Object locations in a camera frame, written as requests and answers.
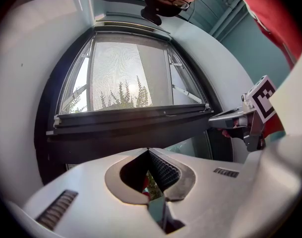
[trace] opening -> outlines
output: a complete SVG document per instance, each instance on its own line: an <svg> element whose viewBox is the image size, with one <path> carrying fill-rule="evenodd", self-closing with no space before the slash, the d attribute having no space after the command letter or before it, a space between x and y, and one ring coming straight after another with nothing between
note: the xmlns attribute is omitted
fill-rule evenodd
<svg viewBox="0 0 302 238"><path fill-rule="evenodd" d="M164 155L156 153L154 149L149 149L126 163L120 170L120 179L122 182L148 197L148 211L153 220L166 234L185 226L181 221L172 218L167 206L168 201L183 200L189 192L188 191L184 196L180 197L176 191L179 192L181 188L179 187L178 190L174 191L174 186L179 186L178 181L181 178L182 171L187 169L186 166L182 167L182 165L183 164L178 162L170 163L165 159ZM191 179L191 176L187 174L187 171L183 172L183 177ZM107 180L108 179L106 178L107 187L112 192L113 188L110 188ZM171 197L169 190L173 190L173 194L177 194L178 198L175 199L174 196ZM127 193L126 195L136 196L132 193ZM125 200L126 202L129 201L134 203L133 198L126 198Z"/></svg>

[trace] white wall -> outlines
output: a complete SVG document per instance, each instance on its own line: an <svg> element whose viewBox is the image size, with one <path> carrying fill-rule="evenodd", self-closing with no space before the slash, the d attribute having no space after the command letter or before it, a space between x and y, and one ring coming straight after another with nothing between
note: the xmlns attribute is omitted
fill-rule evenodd
<svg viewBox="0 0 302 238"><path fill-rule="evenodd" d="M191 55L215 90L223 110L241 106L242 93L253 86L238 60L216 39L179 18L162 17L161 27ZM244 142L232 139L234 161L243 163L248 155Z"/></svg>
<svg viewBox="0 0 302 238"><path fill-rule="evenodd" d="M34 0L0 26L0 189L19 206L43 186L34 148L42 92L67 48L93 25L91 6Z"/></svg>

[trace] teal wall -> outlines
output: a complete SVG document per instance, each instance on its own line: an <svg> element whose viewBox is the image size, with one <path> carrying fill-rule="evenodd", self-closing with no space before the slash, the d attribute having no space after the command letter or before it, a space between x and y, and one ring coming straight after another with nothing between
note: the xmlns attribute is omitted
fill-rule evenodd
<svg viewBox="0 0 302 238"><path fill-rule="evenodd" d="M237 58L254 83L268 75L279 87L289 74L285 56L261 33L249 14L221 43Z"/></svg>

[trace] red sleeve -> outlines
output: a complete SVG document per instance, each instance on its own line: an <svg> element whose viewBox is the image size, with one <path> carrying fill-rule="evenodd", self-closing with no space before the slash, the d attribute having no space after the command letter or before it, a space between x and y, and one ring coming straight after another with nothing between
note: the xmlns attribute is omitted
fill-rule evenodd
<svg viewBox="0 0 302 238"><path fill-rule="evenodd" d="M298 60L302 53L302 34L280 0L245 0L262 24L270 31L270 38L281 50L283 44Z"/></svg>

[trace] vent grille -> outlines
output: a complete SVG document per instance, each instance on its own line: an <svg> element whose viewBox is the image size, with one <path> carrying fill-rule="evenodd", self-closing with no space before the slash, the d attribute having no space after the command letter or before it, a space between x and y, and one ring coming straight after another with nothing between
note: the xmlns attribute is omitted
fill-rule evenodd
<svg viewBox="0 0 302 238"><path fill-rule="evenodd" d="M227 170L227 169L221 169L221 168L215 169L214 172L224 175L224 176L233 177L233 178L236 178L239 174L239 172L231 171L231 170Z"/></svg>
<svg viewBox="0 0 302 238"><path fill-rule="evenodd" d="M161 191L166 190L180 179L181 172L170 163L150 152L153 166L150 172Z"/></svg>
<svg viewBox="0 0 302 238"><path fill-rule="evenodd" d="M77 192L65 190L37 219L36 221L49 230L54 230L68 207L71 205Z"/></svg>

